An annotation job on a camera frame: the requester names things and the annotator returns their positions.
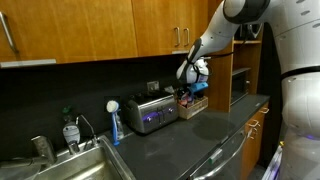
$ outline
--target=soap dispenser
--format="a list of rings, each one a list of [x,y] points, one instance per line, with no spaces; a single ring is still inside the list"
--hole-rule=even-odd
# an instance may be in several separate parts
[[[63,127],[63,136],[66,142],[69,144],[80,142],[80,131],[78,125],[74,121],[71,106],[67,106],[62,110],[63,119],[66,124]]]

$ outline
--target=shelf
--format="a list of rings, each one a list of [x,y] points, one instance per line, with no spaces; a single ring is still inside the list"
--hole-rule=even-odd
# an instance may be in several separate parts
[[[243,41],[242,40],[234,40],[233,44],[242,44]],[[253,41],[246,41],[245,44],[261,44],[260,40],[253,40]]]

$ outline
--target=wooden cabinet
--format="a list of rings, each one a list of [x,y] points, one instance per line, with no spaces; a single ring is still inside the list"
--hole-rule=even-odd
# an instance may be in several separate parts
[[[188,52],[207,28],[207,0],[132,0],[139,56]]]
[[[245,124],[247,141],[243,146],[241,179],[246,180],[260,156],[264,116],[268,113],[268,103]]]
[[[0,61],[57,63],[137,57],[131,0],[2,0],[19,54],[0,31]]]
[[[220,5],[222,0],[212,0],[208,3],[209,21]],[[212,68],[213,76],[208,79],[209,88],[205,91],[205,95],[209,99],[208,107],[219,111],[230,112],[231,88],[232,88],[232,71],[238,68],[250,68],[249,71],[249,93],[256,94],[260,67],[260,52],[262,46],[262,35],[260,31],[258,37],[254,41],[246,41],[242,45],[242,41],[232,40],[230,44],[214,54],[224,54],[235,52],[230,56],[223,58],[215,58],[208,61]]]

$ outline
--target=stainless steel sink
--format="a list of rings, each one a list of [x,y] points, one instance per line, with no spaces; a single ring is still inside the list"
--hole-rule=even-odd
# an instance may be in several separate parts
[[[80,152],[70,155],[68,150],[57,154],[57,162],[40,170],[34,179],[135,179],[112,143],[105,137],[98,137],[99,144],[91,141],[79,145]]]

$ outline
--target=silver toaster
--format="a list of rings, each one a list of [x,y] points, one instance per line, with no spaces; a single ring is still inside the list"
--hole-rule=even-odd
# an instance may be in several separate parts
[[[124,104],[123,115],[138,133],[151,133],[178,119],[177,104],[172,94],[149,91],[131,96]]]

